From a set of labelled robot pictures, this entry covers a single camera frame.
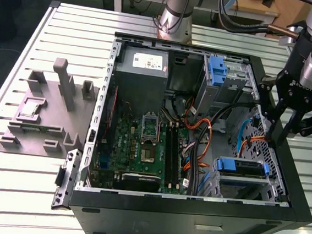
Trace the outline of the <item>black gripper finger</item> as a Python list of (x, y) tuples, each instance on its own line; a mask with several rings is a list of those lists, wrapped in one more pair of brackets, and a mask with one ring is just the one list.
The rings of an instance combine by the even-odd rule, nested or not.
[(289, 122), (278, 136), (277, 145), (281, 145), (289, 134), (300, 134), (307, 137), (312, 134), (312, 116), (304, 118), (306, 112), (295, 111)]
[[(277, 77), (264, 77), (259, 84), (259, 103), (261, 107), (261, 113), (271, 122), (271, 126), (266, 133), (268, 139), (273, 135), (278, 121), (281, 115), (284, 113), (285, 100), (286, 100), (286, 88), (287, 88), (287, 76), (278, 75)], [(271, 100), (271, 90), (273, 86), (276, 86), (278, 103), (274, 106)]]

